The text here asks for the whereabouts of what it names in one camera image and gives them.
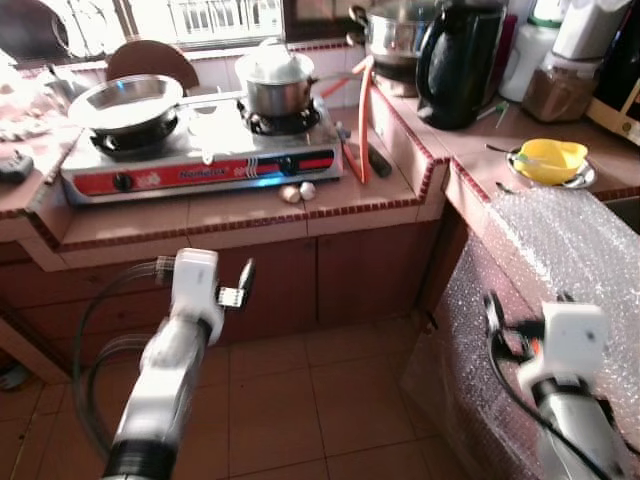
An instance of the red stove panel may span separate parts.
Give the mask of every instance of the red stove panel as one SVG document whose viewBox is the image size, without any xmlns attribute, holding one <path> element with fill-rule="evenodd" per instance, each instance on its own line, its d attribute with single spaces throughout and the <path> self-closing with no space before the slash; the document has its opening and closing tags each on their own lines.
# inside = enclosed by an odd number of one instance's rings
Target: red stove panel
<svg viewBox="0 0 640 480">
<path fill-rule="evenodd" d="M 87 196 L 140 192 L 320 172 L 331 167 L 334 157 L 333 150 L 322 150 L 269 158 L 221 160 L 211 165 L 123 168 L 121 171 L 77 174 L 73 184 L 78 192 Z"/>
</svg>

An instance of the gas stove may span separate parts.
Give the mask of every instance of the gas stove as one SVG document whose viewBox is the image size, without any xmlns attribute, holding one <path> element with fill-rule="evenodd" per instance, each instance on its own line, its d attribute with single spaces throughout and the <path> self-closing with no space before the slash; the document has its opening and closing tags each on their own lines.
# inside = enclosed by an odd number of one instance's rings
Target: gas stove
<svg viewBox="0 0 640 480">
<path fill-rule="evenodd" d="M 97 204 L 342 176 L 340 139 L 322 100 L 300 117 L 302 125 L 262 119 L 236 100 L 181 107 L 164 141 L 117 154 L 85 131 L 60 170 L 67 197 Z"/>
</svg>

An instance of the stainless steel pot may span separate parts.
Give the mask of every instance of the stainless steel pot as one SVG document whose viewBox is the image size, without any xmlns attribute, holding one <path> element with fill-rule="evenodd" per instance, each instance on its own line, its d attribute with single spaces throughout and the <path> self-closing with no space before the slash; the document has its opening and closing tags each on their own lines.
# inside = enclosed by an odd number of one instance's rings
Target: stainless steel pot
<svg viewBox="0 0 640 480">
<path fill-rule="evenodd" d="M 86 91 L 69 107 L 69 118 L 99 135 L 140 132 L 175 117 L 180 82 L 163 75 L 133 75 Z"/>
<path fill-rule="evenodd" d="M 435 1 L 395 2 L 367 11 L 353 5 L 349 16 L 364 27 L 362 43 L 375 62 L 385 66 L 414 66 L 427 28 L 437 14 Z M 361 43 L 355 37 L 351 41 Z"/>
<path fill-rule="evenodd" d="M 236 72 L 252 113 L 281 117 L 302 112 L 311 103 L 313 62 L 284 45 L 260 47 L 236 62 Z"/>
</svg>

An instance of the plate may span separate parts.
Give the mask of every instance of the plate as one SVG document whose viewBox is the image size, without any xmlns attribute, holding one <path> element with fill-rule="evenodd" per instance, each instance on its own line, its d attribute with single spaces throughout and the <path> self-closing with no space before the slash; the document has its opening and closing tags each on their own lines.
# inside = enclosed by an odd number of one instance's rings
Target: plate
<svg viewBox="0 0 640 480">
<path fill-rule="evenodd" d="M 589 188 L 591 185 L 596 183 L 596 180 L 598 179 L 598 174 L 596 173 L 596 169 L 593 168 L 593 166 L 585 158 L 584 163 L 578 169 L 577 173 L 573 178 L 570 178 L 569 180 L 567 180 L 566 182 L 560 185 L 545 185 L 544 183 L 540 183 L 540 182 L 536 182 L 535 180 L 532 180 L 531 178 L 527 177 L 526 175 L 523 175 L 518 170 L 516 170 L 514 166 L 514 163 L 515 163 L 514 155 L 506 155 L 506 157 L 507 157 L 507 164 L 509 165 L 509 168 L 514 174 L 516 174 L 521 178 L 524 178 L 525 180 L 530 181 L 531 183 L 534 183 L 536 185 L 541 185 L 543 187 L 551 186 L 551 187 L 568 188 L 571 190 L 577 190 L 581 188 Z"/>
</svg>

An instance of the stove burner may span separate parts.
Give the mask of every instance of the stove burner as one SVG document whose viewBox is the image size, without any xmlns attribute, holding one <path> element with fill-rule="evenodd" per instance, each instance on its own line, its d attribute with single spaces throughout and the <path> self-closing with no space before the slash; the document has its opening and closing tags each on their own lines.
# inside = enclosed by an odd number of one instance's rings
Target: stove burner
<svg viewBox="0 0 640 480">
<path fill-rule="evenodd" d="M 174 115 L 165 122 L 154 123 L 134 132 L 103 135 L 95 134 L 91 143 L 112 158 L 149 157 L 164 149 L 167 137 L 178 125 L 178 116 Z"/>
<path fill-rule="evenodd" d="M 320 112 L 316 110 L 313 101 L 302 112 L 282 117 L 266 117 L 248 112 L 240 101 L 237 106 L 245 126 L 256 135 L 296 135 L 306 132 L 320 121 Z"/>
</svg>

